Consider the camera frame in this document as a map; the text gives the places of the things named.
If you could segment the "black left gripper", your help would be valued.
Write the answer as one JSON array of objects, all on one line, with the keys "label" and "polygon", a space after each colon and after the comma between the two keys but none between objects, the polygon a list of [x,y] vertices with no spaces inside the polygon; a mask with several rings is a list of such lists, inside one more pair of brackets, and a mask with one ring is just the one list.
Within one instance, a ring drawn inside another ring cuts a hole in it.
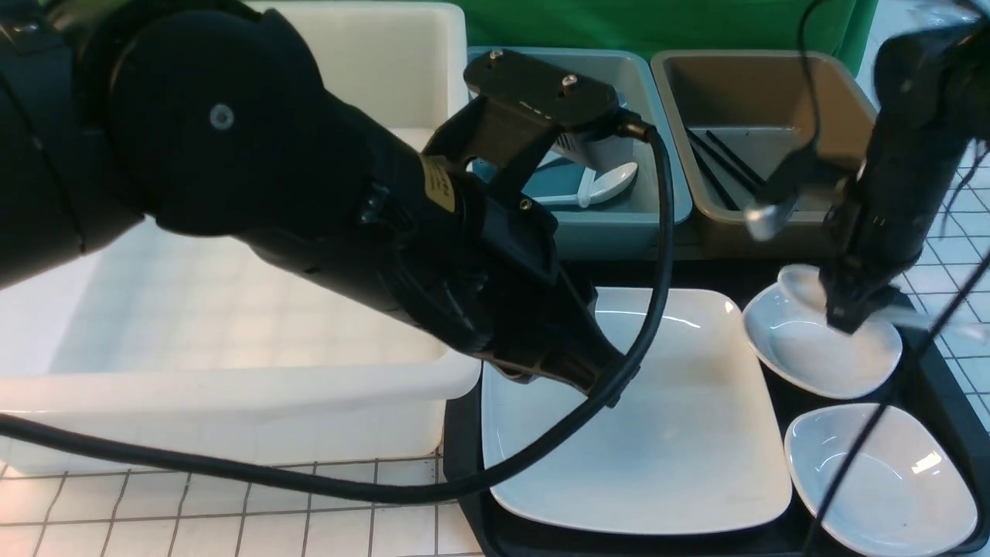
[{"label": "black left gripper", "polygon": [[475,173],[432,156],[404,172],[364,197],[364,226],[385,242],[376,307],[513,383],[570,380],[590,398],[619,378],[615,408],[626,354],[598,328],[591,286],[560,265],[552,215],[523,194],[496,200]]}]

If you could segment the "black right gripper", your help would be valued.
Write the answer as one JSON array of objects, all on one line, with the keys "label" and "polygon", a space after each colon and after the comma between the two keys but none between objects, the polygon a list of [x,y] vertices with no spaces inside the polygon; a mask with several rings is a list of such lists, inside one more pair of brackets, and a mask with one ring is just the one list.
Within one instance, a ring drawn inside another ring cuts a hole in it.
[{"label": "black right gripper", "polygon": [[885,289],[919,260],[967,148],[955,132],[872,134],[862,171],[826,221],[838,242],[821,276],[828,327],[852,335],[894,306],[901,290]]}]

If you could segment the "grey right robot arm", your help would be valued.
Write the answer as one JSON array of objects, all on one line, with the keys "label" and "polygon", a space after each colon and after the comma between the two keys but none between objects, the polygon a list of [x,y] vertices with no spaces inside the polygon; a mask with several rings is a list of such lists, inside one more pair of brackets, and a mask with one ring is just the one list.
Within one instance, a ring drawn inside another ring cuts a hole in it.
[{"label": "grey right robot arm", "polygon": [[891,281],[923,253],[966,149],[988,140],[988,21],[888,39],[874,88],[864,159],[824,219],[837,249],[820,274],[826,318],[844,333],[894,300]]}]

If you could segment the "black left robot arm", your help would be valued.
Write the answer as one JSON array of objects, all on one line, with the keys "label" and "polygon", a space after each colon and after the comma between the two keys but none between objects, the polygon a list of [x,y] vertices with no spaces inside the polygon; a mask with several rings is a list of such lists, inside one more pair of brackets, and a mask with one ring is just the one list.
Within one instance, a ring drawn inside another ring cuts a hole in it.
[{"label": "black left robot arm", "polygon": [[2,3],[2,285],[145,217],[233,237],[273,267],[480,357],[593,395],[626,366],[556,219],[523,194],[616,95],[508,50],[418,152],[326,91],[300,32],[238,1]]}]

